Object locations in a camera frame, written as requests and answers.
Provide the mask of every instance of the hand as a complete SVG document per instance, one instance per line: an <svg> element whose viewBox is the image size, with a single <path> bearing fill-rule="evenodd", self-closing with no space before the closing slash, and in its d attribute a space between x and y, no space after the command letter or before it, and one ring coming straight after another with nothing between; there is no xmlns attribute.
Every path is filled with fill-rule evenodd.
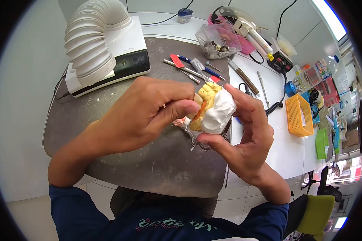
<svg viewBox="0 0 362 241"><path fill-rule="evenodd" d="M81 133L82 138L93 156L136 150L156 139L172 121L198 112L193 98L191 83L138 77L100 120Z"/></svg>
<svg viewBox="0 0 362 241"><path fill-rule="evenodd" d="M233 113L244 124L241 143L232 146L220 135L202 133L197 141L206 143L218 152L228 167L245 182L254 185L273 142L273 128L268 124L263 103L226 84L224 88L235 99L237 110Z"/></svg>

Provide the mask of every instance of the orange basket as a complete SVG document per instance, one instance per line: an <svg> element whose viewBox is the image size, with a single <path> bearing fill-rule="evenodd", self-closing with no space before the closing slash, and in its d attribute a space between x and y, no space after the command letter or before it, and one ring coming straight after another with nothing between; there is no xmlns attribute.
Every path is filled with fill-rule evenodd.
<svg viewBox="0 0 362 241"><path fill-rule="evenodd" d="M312 126L312 114L309 103L295 94L286 100L286 112L288 131L298 137L305 137L314 134Z"/></svg>

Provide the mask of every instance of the blue t-shirt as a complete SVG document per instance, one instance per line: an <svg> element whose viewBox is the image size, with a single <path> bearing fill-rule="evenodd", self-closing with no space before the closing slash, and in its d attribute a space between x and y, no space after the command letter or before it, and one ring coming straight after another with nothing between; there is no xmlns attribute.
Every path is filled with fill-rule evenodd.
<svg viewBox="0 0 362 241"><path fill-rule="evenodd" d="M108 220L77 187L50 186L51 215L59 240L216 240L231 237L282 240L288 204L264 203L234 224L203 218L193 208L178 205L130 207Z"/></svg>

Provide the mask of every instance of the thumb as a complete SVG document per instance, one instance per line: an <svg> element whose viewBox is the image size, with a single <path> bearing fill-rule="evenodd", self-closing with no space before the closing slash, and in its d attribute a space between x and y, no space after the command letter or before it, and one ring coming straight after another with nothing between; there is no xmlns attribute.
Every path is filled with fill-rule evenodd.
<svg viewBox="0 0 362 241"><path fill-rule="evenodd" d="M156 116L149 122L148 126L155 130L163 129L176 119L182 119L187 114L197 113L198 104L193 100L181 99L173 101L165 108L159 111Z"/></svg>
<svg viewBox="0 0 362 241"><path fill-rule="evenodd" d="M237 148L227 142L221 135L202 133L198 135L197 141L208 144L227 162L234 160L235 156L238 154Z"/></svg>

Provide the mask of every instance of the gray workbench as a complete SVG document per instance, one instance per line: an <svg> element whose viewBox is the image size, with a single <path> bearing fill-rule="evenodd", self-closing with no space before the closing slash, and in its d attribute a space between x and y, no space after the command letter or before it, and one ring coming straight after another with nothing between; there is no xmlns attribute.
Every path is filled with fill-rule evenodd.
<svg viewBox="0 0 362 241"><path fill-rule="evenodd" d="M202 63L207 61L199 45L163 38L146 37L145 41L151 66L150 73L146 75L149 77L192 82L175 67L163 62L163 59L170 60L169 54L197 57ZM229 82L226 58L209 61L223 71L221 75ZM134 79L121 81L79 98L67 96L54 100L43 138L46 153L52 157L90 123L100 119L133 81ZM204 81L201 80L199 85L192 83L197 92ZM57 96L65 92L67 86L63 81ZM189 151L190 148L189 136L181 128L169 125L158 139L145 147L98 158L86 173L118 186L145 192L189 197L217 195L223 186L225 161L213 150L203 151L197 146Z"/></svg>

